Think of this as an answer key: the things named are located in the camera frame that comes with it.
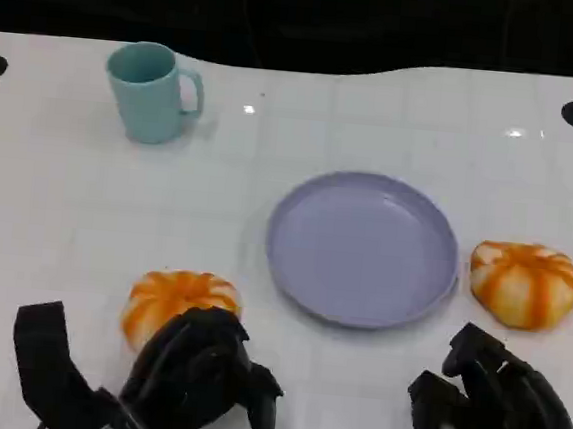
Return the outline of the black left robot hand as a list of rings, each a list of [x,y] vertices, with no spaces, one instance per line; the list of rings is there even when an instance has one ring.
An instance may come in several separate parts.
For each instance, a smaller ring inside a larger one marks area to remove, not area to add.
[[[144,344],[119,399],[145,429],[200,429],[237,405],[252,429],[276,429],[283,391],[248,357],[248,339],[232,312],[190,308]]]

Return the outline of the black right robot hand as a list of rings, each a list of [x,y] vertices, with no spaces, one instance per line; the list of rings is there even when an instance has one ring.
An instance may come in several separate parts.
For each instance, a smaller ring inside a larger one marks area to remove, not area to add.
[[[573,429],[544,375],[473,323],[450,341],[442,374],[408,388],[413,429]]]

